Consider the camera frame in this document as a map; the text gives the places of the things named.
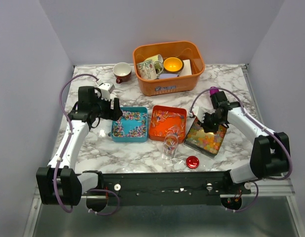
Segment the teal candy tray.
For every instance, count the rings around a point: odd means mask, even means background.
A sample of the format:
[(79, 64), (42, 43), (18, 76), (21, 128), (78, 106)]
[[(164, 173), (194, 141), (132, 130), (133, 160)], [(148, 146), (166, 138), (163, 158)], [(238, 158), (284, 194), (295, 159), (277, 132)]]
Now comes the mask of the teal candy tray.
[(122, 116), (112, 122), (111, 138), (117, 143), (144, 143), (148, 139), (148, 109), (121, 107)]

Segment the gold tin candy tray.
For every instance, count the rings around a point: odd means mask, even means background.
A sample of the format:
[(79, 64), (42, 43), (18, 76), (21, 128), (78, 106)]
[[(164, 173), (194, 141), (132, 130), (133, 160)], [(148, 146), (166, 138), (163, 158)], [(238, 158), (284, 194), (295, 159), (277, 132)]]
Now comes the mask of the gold tin candy tray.
[(185, 137), (184, 144), (202, 154), (216, 156), (225, 138), (227, 128), (220, 125), (216, 133), (205, 133), (197, 122), (198, 119), (195, 118)]

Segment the purple plastic scoop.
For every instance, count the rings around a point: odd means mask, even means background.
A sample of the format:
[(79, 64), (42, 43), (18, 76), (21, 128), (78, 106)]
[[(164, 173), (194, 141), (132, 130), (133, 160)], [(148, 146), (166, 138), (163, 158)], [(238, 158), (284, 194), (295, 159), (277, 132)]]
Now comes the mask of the purple plastic scoop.
[(219, 89), (215, 86), (210, 87), (210, 96), (216, 94), (217, 92), (219, 92)]

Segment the red jar lid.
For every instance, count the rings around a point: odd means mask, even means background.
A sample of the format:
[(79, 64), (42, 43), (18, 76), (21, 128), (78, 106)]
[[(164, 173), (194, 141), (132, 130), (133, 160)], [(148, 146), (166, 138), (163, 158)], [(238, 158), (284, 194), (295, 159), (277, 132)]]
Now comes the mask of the red jar lid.
[(189, 156), (186, 159), (186, 165), (190, 169), (196, 169), (199, 166), (199, 159), (196, 156)]

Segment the orange candy tray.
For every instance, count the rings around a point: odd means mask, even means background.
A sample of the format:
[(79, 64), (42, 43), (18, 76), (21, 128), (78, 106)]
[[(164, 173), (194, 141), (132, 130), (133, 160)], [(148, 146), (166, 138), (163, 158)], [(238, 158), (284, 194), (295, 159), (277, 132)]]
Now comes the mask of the orange candy tray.
[(187, 110), (162, 105), (155, 105), (149, 127), (149, 138), (164, 141), (168, 134), (174, 134), (183, 143), (186, 135)]

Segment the clear plastic jar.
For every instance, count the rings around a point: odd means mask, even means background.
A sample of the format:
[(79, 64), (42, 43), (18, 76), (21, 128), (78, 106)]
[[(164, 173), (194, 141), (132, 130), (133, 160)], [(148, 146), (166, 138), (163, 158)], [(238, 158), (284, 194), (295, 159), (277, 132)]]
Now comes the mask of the clear plastic jar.
[(179, 139), (176, 134), (168, 134), (163, 142), (163, 154), (173, 158), (176, 154)]

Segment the orange plastic bin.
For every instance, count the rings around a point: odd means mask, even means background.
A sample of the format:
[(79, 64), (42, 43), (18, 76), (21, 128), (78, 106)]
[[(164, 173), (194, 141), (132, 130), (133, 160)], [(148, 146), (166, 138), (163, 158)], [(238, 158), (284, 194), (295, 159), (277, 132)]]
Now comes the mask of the orange plastic bin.
[(198, 47), (193, 42), (174, 41), (142, 45), (133, 51), (133, 62), (138, 64), (157, 54), (160, 54), (164, 59), (169, 57), (178, 57), (182, 60), (189, 59), (191, 75), (147, 80), (142, 78), (138, 70), (135, 69), (140, 90), (145, 96), (188, 91), (195, 88), (201, 74), (205, 70), (205, 63)]

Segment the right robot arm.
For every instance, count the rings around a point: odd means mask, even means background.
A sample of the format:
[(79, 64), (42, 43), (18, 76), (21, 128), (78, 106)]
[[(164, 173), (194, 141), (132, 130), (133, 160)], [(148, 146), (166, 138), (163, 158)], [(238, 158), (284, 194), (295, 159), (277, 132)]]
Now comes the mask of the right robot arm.
[[(222, 180), (222, 189), (234, 193), (239, 183), (258, 179), (286, 179), (292, 173), (292, 161), (289, 152), (289, 138), (286, 133), (265, 127), (250, 115), (238, 99), (230, 102), (223, 91), (211, 95), (213, 113), (204, 109), (195, 109), (198, 124), (205, 132), (216, 133), (220, 125), (235, 126), (252, 143), (250, 161), (228, 172)], [(282, 178), (276, 174), (286, 173)]]

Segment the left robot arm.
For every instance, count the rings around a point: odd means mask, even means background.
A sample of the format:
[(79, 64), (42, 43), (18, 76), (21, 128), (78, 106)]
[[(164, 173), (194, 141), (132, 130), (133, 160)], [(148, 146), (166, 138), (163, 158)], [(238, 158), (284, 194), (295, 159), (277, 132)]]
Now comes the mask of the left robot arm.
[(77, 102), (65, 114), (67, 127), (61, 144), (47, 167), (40, 167), (36, 173), (43, 204), (76, 206), (87, 191), (93, 195), (103, 191), (98, 171), (76, 174), (75, 165), (93, 123), (102, 119), (117, 121), (122, 116), (119, 99), (111, 95), (114, 89), (112, 83), (79, 87)]

